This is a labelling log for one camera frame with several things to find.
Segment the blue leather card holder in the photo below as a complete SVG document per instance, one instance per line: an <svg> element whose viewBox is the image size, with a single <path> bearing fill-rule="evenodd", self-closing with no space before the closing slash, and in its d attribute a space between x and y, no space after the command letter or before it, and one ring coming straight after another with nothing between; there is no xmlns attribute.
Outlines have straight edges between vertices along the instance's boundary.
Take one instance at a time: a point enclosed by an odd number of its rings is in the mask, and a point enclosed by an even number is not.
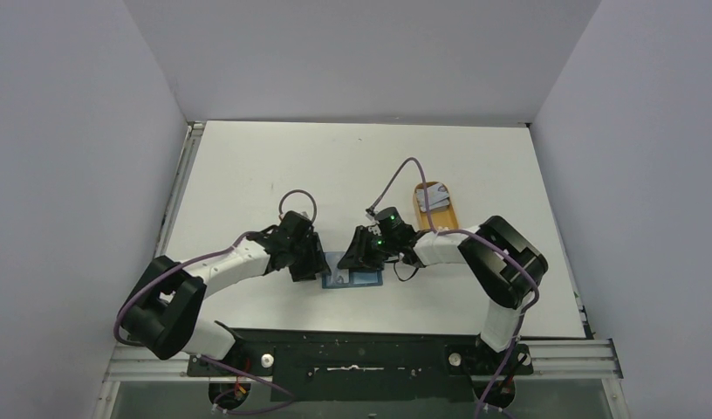
<svg viewBox="0 0 712 419"><path fill-rule="evenodd" d="M349 271L338 268L338 261L345 255L344 252L326 252L325 261L329 273L321 274L323 289L346 289L359 287L382 286L382 271Z"/></svg>

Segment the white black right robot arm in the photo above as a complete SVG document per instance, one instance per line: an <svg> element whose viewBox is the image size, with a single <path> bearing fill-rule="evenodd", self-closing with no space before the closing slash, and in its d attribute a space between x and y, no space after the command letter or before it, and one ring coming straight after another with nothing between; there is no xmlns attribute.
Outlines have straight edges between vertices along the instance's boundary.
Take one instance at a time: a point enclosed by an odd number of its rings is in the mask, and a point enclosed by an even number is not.
<svg viewBox="0 0 712 419"><path fill-rule="evenodd" d="M437 264L464 264L489 298L479 333L479 366L497 373L511 360L524 315L540 299L539 285L549 265L543 254L501 216L472 229L416 230L394 207L359 226L339 260L348 271L380 271L389 258L417 269Z"/></svg>

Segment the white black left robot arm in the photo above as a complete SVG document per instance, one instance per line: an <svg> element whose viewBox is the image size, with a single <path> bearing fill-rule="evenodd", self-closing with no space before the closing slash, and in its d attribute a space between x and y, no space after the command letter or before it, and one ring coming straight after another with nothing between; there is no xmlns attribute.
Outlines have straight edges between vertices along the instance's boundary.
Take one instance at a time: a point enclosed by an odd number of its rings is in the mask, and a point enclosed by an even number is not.
<svg viewBox="0 0 712 419"><path fill-rule="evenodd" d="M246 279L282 270L295 282L329 270L312 220L295 211L263 230L244 232L221 251L184 262L154 258L120 308L114 338L144 347L160 360L180 352L206 356L220 373L234 374L245 352L224 324L201 319L202 304Z"/></svg>

